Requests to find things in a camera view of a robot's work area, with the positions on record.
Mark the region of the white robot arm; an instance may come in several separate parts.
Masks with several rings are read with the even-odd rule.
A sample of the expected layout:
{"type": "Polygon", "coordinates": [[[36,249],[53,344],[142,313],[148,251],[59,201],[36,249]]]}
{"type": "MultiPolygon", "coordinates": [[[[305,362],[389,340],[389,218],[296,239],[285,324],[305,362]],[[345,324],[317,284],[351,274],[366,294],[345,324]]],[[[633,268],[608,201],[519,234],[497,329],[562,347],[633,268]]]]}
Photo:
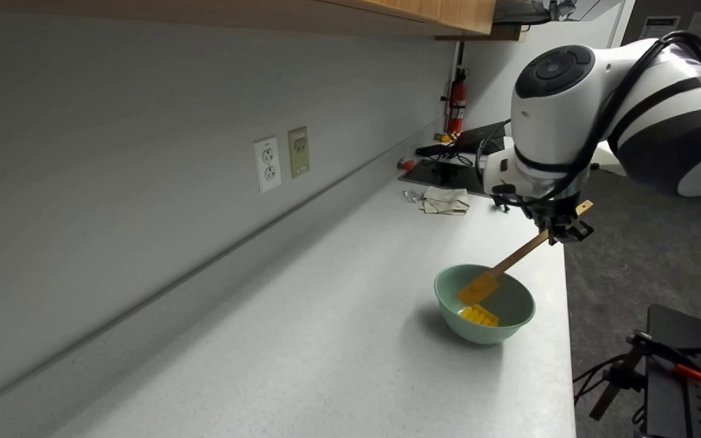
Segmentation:
{"type": "Polygon", "coordinates": [[[598,145],[629,177],[701,197],[701,36],[564,43],[528,62],[510,92],[510,145],[484,159],[484,192],[551,242],[581,242],[592,226],[577,205],[598,145]]]}

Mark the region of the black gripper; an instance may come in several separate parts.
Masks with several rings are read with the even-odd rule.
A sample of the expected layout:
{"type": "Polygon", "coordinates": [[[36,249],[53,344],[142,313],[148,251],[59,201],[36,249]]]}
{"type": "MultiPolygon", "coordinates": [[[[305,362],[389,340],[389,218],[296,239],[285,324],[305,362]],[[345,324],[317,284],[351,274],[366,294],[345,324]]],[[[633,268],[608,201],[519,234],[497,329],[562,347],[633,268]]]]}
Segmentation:
{"type": "Polygon", "coordinates": [[[592,206],[592,199],[573,195],[552,201],[532,201],[524,209],[524,215],[536,222],[551,244],[577,244],[593,234],[593,228],[583,222],[583,215],[592,206]]]}

